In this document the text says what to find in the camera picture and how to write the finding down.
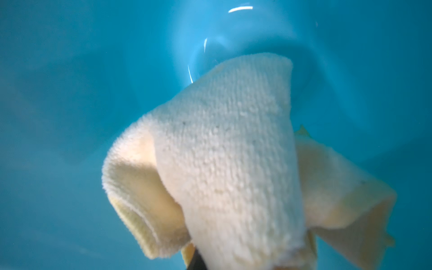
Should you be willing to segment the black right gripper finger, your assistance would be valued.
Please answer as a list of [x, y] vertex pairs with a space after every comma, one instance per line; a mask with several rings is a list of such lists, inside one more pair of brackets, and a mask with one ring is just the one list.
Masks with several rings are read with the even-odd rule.
[[197, 249], [194, 251], [192, 260], [189, 263], [187, 270], [207, 270], [207, 266]]

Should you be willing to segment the cream yellow microfibre cloth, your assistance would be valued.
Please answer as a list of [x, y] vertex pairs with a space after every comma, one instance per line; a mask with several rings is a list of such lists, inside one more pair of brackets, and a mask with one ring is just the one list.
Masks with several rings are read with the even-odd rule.
[[313, 270], [320, 237], [376, 270], [396, 192], [290, 119], [292, 62], [227, 60], [114, 142], [102, 185], [150, 258], [210, 270]]

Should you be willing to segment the teal bucket with sticker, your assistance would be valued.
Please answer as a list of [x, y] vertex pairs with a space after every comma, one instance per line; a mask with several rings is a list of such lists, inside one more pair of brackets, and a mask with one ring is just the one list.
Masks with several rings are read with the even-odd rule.
[[2, 1], [1, 268], [183, 270], [108, 202], [113, 141], [221, 61], [294, 62], [292, 122], [389, 183], [384, 270], [432, 267], [430, 1]]

